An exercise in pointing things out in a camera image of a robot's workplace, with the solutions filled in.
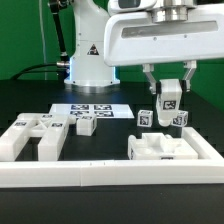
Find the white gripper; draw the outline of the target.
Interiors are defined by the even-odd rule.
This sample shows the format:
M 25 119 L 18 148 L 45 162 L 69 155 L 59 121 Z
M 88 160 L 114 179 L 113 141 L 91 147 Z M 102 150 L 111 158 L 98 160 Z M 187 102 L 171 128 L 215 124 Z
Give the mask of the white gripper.
M 191 88 L 195 60 L 224 57 L 224 9 L 194 9 L 184 22 L 154 23 L 148 12 L 117 14 L 105 27 L 104 60 L 109 66 L 143 65 L 152 94 L 160 83 L 152 72 L 158 63 L 184 62 L 184 92 Z

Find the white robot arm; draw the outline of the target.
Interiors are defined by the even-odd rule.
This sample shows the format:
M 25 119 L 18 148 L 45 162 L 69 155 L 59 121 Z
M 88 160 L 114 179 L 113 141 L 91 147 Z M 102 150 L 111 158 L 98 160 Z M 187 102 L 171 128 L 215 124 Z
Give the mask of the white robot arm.
M 190 79 L 198 60 L 224 58 L 224 3 L 196 0 L 109 0 L 106 10 L 93 0 L 70 0 L 76 50 L 67 82 L 79 87 L 115 83 L 115 66 L 183 62 Z

